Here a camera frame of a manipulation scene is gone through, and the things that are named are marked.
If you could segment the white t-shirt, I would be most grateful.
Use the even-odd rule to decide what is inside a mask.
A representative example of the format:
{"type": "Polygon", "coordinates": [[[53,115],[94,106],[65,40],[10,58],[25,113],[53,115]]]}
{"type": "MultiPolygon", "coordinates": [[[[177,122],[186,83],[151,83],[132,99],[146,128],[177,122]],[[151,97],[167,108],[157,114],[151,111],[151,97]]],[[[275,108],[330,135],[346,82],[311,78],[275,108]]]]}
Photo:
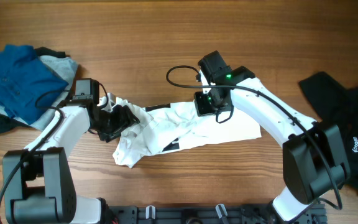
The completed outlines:
{"type": "Polygon", "coordinates": [[[142,157],[191,149],[206,144],[260,138],[260,126],[248,114],[235,109],[229,121],[219,124],[215,116],[199,117],[195,103],[178,102],[141,108],[108,93],[99,105],[108,103],[105,111],[115,105],[128,106],[139,119],[126,128],[113,153],[117,165],[133,167],[142,157]]]}

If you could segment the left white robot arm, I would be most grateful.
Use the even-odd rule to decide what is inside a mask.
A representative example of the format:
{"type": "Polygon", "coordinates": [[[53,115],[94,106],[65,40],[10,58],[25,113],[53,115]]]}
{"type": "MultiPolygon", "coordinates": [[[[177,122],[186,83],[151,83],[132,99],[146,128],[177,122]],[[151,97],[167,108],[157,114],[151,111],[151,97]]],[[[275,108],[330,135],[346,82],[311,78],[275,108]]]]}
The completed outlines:
{"type": "Polygon", "coordinates": [[[103,198],[77,195],[68,156],[89,129],[101,140],[118,138],[139,119],[128,106],[105,111],[66,105],[28,148],[8,151],[2,159],[1,209],[8,223],[117,223],[103,198]]]}

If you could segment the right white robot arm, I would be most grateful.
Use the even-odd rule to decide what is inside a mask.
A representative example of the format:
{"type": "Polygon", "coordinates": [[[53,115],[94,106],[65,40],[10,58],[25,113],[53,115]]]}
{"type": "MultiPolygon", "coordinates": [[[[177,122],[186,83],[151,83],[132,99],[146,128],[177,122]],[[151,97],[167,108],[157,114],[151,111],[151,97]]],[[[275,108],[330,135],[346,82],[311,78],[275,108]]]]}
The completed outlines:
{"type": "Polygon", "coordinates": [[[285,188],[264,208],[249,205],[243,217],[268,223],[294,223],[301,216],[328,201],[323,195],[332,190],[333,206],[342,208],[339,189],[351,176],[349,162],[337,125],[317,122],[288,106],[267,90],[247,68],[200,65],[196,79],[203,97],[197,107],[209,113],[241,110],[261,125],[282,148],[285,188]]]}

